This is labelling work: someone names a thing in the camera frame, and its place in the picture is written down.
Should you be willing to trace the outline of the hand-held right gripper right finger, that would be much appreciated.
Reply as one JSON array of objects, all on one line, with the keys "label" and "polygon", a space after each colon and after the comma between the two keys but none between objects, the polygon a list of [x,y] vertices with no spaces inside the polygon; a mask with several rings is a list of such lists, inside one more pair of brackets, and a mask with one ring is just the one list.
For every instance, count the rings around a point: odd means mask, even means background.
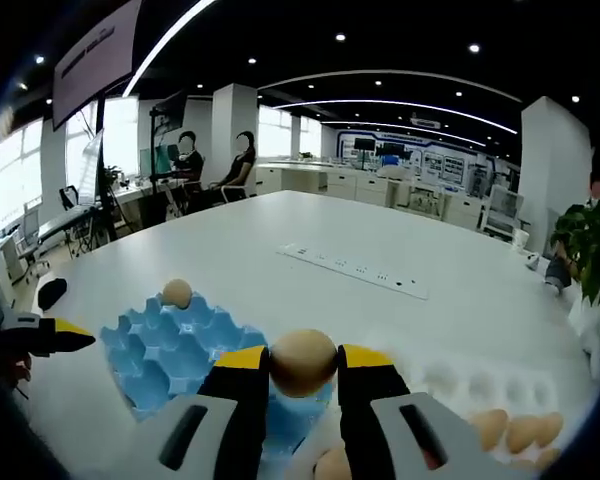
[{"label": "hand-held right gripper right finger", "polygon": [[477,430],[427,393],[412,393],[391,359],[337,351],[340,432],[354,479],[523,479],[482,450]]}]

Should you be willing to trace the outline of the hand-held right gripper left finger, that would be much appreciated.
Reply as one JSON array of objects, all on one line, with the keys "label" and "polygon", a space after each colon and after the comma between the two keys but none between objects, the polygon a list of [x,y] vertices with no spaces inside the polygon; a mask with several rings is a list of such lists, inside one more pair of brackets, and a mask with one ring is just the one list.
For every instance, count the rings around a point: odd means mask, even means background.
[{"label": "hand-held right gripper left finger", "polygon": [[114,464],[116,479],[255,479],[266,434],[269,351],[217,360],[195,395],[145,420]]}]

